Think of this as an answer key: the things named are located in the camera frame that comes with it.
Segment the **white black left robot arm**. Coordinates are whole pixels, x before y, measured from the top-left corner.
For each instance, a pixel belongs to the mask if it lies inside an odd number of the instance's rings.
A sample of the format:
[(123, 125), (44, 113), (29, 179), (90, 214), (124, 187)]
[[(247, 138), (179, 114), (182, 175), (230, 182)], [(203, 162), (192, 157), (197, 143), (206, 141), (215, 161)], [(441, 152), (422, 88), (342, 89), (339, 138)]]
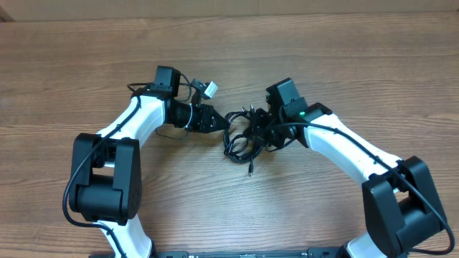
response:
[(202, 103), (216, 93), (213, 81), (188, 80), (173, 67), (159, 66), (153, 81), (127, 87), (132, 92), (129, 106), (114, 122), (75, 138), (62, 212), (74, 226), (101, 230), (112, 257), (156, 257), (138, 216), (142, 146), (164, 124), (188, 133), (213, 133), (229, 123)]

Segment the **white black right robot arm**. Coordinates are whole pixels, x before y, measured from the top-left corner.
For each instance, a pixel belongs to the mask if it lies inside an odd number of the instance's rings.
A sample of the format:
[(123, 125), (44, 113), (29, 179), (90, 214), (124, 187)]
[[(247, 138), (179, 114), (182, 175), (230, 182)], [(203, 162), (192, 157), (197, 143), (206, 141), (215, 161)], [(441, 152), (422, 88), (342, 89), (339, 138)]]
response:
[(290, 78), (266, 91), (268, 109), (249, 111), (250, 137), (272, 151), (296, 140), (361, 187), (365, 233), (341, 247), (310, 248), (309, 257), (407, 257), (453, 251), (453, 231), (422, 159), (402, 159), (372, 145), (325, 105), (308, 105)]

